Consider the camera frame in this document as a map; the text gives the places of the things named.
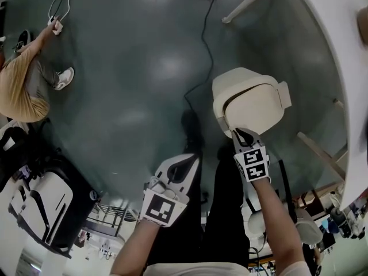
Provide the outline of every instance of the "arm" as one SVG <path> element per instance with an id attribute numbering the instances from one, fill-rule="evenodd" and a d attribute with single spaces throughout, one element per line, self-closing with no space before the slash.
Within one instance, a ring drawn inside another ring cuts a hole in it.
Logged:
<path id="1" fill-rule="evenodd" d="M 256 180 L 253 185 L 262 208 L 268 241 L 279 275 L 291 264 L 304 261 L 299 233 L 269 180 Z"/>
<path id="2" fill-rule="evenodd" d="M 321 253 L 320 253 L 320 250 L 318 249 L 318 247 L 315 247 L 315 258 L 316 258 L 316 264 L 318 266 L 321 266 Z"/>
<path id="3" fill-rule="evenodd" d="M 48 25 L 46 28 L 42 30 L 42 32 L 38 35 L 38 37 L 27 44 L 26 46 L 23 46 L 19 50 L 19 53 L 23 53 L 28 48 L 31 49 L 32 57 L 34 57 L 36 54 L 38 54 L 42 47 L 44 46 L 45 42 L 53 35 L 53 30 L 55 29 L 55 24 L 58 21 L 58 18 L 55 18 L 50 25 Z"/>
<path id="4" fill-rule="evenodd" d="M 141 276 L 160 226 L 142 220 L 116 257 L 111 274 Z"/>

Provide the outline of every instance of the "gray floor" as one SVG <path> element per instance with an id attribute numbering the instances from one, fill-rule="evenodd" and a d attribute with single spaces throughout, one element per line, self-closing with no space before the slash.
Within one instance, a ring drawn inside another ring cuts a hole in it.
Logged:
<path id="1" fill-rule="evenodd" d="M 242 0 L 216 0 L 207 41 L 212 78 L 236 67 L 287 81 L 293 106 L 263 135 L 271 173 L 282 193 L 277 160 L 285 161 L 293 194 L 334 180 L 297 140 L 300 130 L 330 154 L 346 142 L 343 112 L 332 101 L 341 87 L 321 30 L 300 0 L 260 0 L 230 25 L 221 23 Z M 10 52 L 25 28 L 39 32 L 52 0 L 11 0 L 5 34 Z M 204 80 L 209 57 L 200 35 L 210 0 L 71 0 L 60 37 L 43 54 L 55 68 L 73 66 L 65 90 L 50 91 L 46 138 L 110 198 L 141 201 L 160 162 L 185 144 L 184 93 Z M 216 153 L 225 142 L 212 113 L 211 83 L 190 99 L 206 139 L 202 187 L 212 200 Z"/>

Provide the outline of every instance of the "black pants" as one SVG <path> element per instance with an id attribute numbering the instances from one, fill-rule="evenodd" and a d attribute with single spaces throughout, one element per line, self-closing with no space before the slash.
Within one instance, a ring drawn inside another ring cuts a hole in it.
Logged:
<path id="1" fill-rule="evenodd" d="M 161 228 L 148 258 L 157 263 L 228 262 L 248 268 L 250 242 L 244 231 L 243 186 L 232 155 L 216 171 L 214 199 L 205 232 L 201 228 L 201 169 L 188 193 L 187 208 L 168 228 Z"/>

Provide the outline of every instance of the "sneaker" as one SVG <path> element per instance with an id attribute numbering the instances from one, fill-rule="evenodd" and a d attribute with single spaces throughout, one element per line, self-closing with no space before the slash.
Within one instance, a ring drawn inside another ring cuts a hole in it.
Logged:
<path id="1" fill-rule="evenodd" d="M 192 110 L 185 110 L 182 114 L 182 126 L 186 135 L 186 148 L 201 150 L 205 145 L 201 132 L 201 123 L 197 114 Z"/>
<path id="2" fill-rule="evenodd" d="M 6 40 L 5 36 L 0 38 L 0 52 L 2 52 L 3 50 L 5 40 Z"/>
<path id="3" fill-rule="evenodd" d="M 59 83 L 55 86 L 55 90 L 60 91 L 63 90 L 66 86 L 68 86 L 74 78 L 74 69 L 72 67 L 67 70 L 59 73 Z"/>
<path id="4" fill-rule="evenodd" d="M 31 41 L 32 41 L 32 35 L 30 31 L 24 30 L 19 36 L 18 43 L 16 46 L 16 52 L 22 49 L 23 46 L 26 46 L 27 44 L 29 44 Z"/>

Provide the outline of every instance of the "hand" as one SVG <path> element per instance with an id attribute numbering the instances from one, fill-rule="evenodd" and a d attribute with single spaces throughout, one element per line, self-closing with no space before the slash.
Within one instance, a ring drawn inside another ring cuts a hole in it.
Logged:
<path id="1" fill-rule="evenodd" d="M 47 26 L 47 29 L 51 29 L 51 30 L 49 30 L 49 32 L 53 31 L 53 30 L 56 30 L 55 25 L 58 22 L 58 18 L 59 18 L 59 16 L 54 17 L 53 21 Z"/>

